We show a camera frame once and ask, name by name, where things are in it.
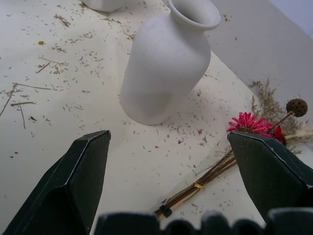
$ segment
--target white vase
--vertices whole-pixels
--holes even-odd
[[[82,0],[89,8],[96,11],[112,12],[122,7],[125,0]]]
[[[209,0],[169,0],[171,13],[149,19],[137,32],[121,88],[133,120],[160,124],[205,74],[211,49],[204,31],[221,17]]]

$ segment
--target vase opening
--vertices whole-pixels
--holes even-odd
[[[181,21],[200,30],[217,27],[221,16],[210,0],[169,0],[171,12]]]

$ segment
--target pink gerbera flower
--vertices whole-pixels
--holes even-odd
[[[266,118],[261,118],[257,120],[255,115],[251,116],[251,113],[239,113],[239,119],[232,118],[236,123],[229,122],[230,128],[229,131],[242,131],[248,133],[259,134],[262,136],[273,137],[271,134],[268,134],[268,130],[271,129],[272,124],[266,122]]]

